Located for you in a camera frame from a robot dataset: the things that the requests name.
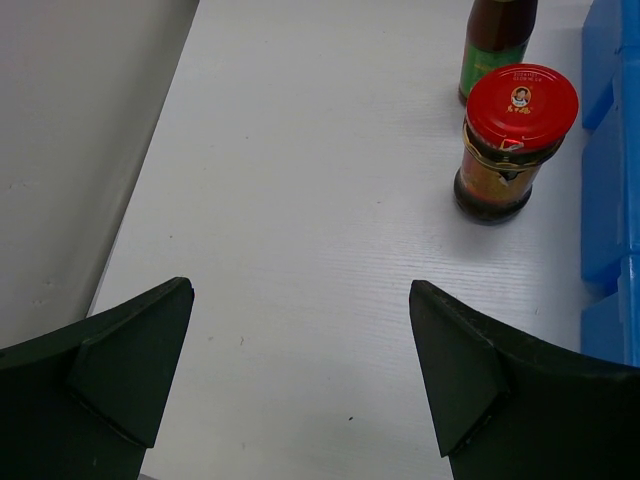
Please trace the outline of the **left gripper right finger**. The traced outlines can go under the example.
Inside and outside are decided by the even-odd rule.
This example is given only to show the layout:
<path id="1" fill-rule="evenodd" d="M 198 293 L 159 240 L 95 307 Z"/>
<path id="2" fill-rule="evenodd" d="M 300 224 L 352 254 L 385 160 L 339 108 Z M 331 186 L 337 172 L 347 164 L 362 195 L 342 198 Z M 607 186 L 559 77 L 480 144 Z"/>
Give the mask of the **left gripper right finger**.
<path id="1" fill-rule="evenodd" d="M 425 280 L 410 320 L 440 454 L 457 479 L 635 479 L 639 371 L 546 341 Z"/>

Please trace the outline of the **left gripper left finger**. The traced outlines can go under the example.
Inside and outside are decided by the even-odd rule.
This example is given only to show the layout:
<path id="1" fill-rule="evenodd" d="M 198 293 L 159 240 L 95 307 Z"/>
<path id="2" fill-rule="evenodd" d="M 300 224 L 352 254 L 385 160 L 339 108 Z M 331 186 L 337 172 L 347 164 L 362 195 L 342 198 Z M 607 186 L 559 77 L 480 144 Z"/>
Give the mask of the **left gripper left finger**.
<path id="1" fill-rule="evenodd" d="M 155 445 L 194 303 L 173 278 L 1 351 L 4 479 L 136 479 Z"/>

